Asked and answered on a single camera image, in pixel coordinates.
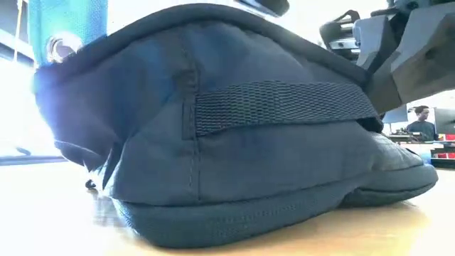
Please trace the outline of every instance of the eyelet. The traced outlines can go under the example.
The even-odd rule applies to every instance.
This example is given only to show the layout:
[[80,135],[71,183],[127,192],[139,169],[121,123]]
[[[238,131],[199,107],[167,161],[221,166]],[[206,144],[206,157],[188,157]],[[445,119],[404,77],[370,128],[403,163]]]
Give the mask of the eyelet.
[[48,40],[46,46],[47,59],[51,63],[62,63],[70,54],[82,48],[82,41],[68,32],[58,33]]

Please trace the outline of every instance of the black shirt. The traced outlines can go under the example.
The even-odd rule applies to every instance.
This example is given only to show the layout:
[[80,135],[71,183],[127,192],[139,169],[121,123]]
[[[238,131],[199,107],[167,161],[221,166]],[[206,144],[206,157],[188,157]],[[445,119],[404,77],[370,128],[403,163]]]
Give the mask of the black shirt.
[[407,126],[408,132],[421,132],[423,133],[424,142],[431,142],[438,140],[438,134],[436,134],[436,128],[434,124],[427,121],[416,121]]

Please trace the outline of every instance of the nylon fabric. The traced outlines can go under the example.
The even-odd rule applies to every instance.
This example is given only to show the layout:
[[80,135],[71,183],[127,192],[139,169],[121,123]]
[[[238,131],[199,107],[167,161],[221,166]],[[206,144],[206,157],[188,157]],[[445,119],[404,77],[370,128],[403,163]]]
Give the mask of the nylon fabric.
[[354,84],[264,81],[196,95],[198,136],[235,127],[344,122],[376,115]]

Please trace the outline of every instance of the table surface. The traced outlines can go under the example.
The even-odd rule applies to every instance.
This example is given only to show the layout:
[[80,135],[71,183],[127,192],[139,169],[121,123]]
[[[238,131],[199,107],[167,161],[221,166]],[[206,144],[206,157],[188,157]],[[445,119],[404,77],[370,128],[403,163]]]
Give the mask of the table surface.
[[455,171],[430,192],[382,208],[335,210],[223,247],[166,250],[118,219],[88,192],[75,165],[0,168],[0,255],[455,255]]

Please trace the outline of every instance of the backpack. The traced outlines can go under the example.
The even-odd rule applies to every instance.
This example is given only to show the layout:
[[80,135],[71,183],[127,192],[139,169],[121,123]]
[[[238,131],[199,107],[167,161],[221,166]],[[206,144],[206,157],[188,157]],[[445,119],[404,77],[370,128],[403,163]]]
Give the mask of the backpack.
[[418,196],[434,167],[381,135],[370,73],[239,9],[188,4],[34,77],[62,155],[162,247],[223,245]]

